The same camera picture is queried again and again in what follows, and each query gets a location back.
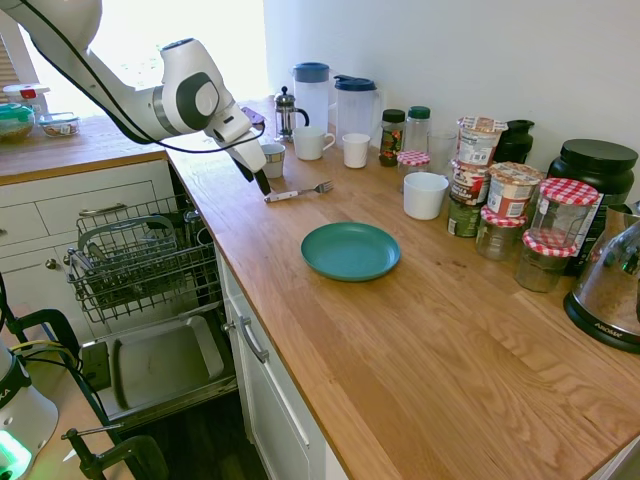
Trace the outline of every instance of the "dishwasher rack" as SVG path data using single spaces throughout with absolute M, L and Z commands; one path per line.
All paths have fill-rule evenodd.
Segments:
M 169 302 L 220 301 L 213 241 L 186 196 L 77 221 L 67 281 L 94 323 Z

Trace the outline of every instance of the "white cup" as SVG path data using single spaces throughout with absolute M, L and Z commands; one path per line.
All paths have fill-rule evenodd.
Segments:
M 347 133 L 342 137 L 344 164 L 349 168 L 362 168 L 367 165 L 367 152 L 371 137 L 364 133 Z
M 447 177 L 416 172 L 404 177 L 404 213 L 418 220 L 432 220 L 440 214 L 449 186 Z
M 280 178 L 284 166 L 284 152 L 286 148 L 279 143 L 267 143 L 262 145 L 262 153 L 267 159 L 267 164 L 262 171 L 267 178 Z
M 325 139 L 331 141 L 325 145 Z M 333 133 L 324 133 L 320 127 L 298 127 L 293 129 L 293 145 L 296 149 L 296 157 L 300 160 L 317 160 L 322 158 L 324 152 L 336 143 Z

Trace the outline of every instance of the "fork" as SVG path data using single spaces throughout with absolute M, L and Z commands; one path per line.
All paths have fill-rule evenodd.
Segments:
M 297 197 L 299 195 L 304 195 L 306 193 L 317 192 L 317 193 L 327 193 L 328 191 L 333 189 L 333 182 L 331 180 L 323 183 L 319 183 L 313 188 L 306 188 L 304 190 L 294 190 L 292 192 L 284 192 L 284 193 L 276 193 L 264 199 L 267 203 L 278 202 L 280 200 L 286 200 L 287 198 Z

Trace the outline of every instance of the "green plate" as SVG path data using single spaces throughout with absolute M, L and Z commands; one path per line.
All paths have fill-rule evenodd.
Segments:
M 364 223 L 317 228 L 305 237 L 300 250 L 316 272 L 343 282 L 381 277 L 400 260 L 400 247 L 393 237 Z

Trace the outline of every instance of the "dishwasher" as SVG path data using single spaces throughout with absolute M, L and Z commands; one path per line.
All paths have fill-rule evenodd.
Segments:
M 171 312 L 82 346 L 83 373 L 109 420 L 126 430 L 236 390 L 213 240 L 188 198 L 80 218 L 77 227 L 67 282 L 88 321 Z

